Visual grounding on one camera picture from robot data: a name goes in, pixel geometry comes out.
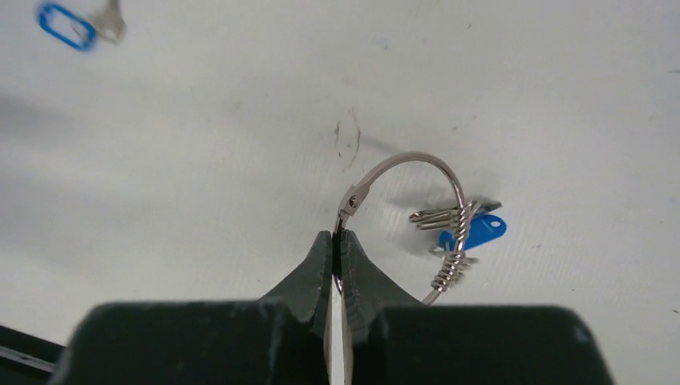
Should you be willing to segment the silver metal binder keyring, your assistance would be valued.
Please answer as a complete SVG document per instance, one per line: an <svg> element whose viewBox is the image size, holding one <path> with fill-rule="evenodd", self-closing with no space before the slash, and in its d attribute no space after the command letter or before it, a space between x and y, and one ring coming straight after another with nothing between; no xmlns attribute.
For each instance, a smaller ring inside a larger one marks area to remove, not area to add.
<svg viewBox="0 0 680 385"><path fill-rule="evenodd" d="M423 299L423 304L432 305L441 294L461 281L465 269L476 263L476 259L466 254L466 249L474 242L471 235L473 222L498 209L500 203L482 198L466 198L459 178L439 157L426 152L402 152L380 162L357 184L348 188L338 207L334 234L338 236L346 231L349 220L359 211L378 179L393 168L407 163L427 164L435 168L446 179L448 186L447 190L441 192L443 199L431 204L426 198L444 185L434 183L417 188L415 183L425 180L422 170L417 169L403 174L407 180L399 185L407 186L408 191L398 193L396 198L389 200L393 206L401 209L427 205L408 216L412 229L409 234L399 234L399 247L405 252L416 254L424 249L425 241L429 240L431 248L428 252L441 259L441 267L431 280L431 292Z"/></svg>

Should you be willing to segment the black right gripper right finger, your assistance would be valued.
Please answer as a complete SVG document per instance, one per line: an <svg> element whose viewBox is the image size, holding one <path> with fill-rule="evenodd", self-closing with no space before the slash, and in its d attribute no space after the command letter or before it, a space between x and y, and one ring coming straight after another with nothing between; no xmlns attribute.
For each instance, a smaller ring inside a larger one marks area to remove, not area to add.
<svg viewBox="0 0 680 385"><path fill-rule="evenodd" d="M358 237L350 230L338 233L338 263L346 321L343 333L351 345L362 344L368 339L370 325L382 309L423 305L368 258Z"/></svg>

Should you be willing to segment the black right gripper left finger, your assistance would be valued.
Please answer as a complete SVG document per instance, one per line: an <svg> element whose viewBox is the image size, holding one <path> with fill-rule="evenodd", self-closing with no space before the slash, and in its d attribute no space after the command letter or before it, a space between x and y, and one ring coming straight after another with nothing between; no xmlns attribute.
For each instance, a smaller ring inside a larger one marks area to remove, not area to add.
<svg viewBox="0 0 680 385"><path fill-rule="evenodd" d="M332 234L321 231L302 263L261 299L284 304L312 335L323 339L327 335L327 323L330 319L332 269Z"/></svg>

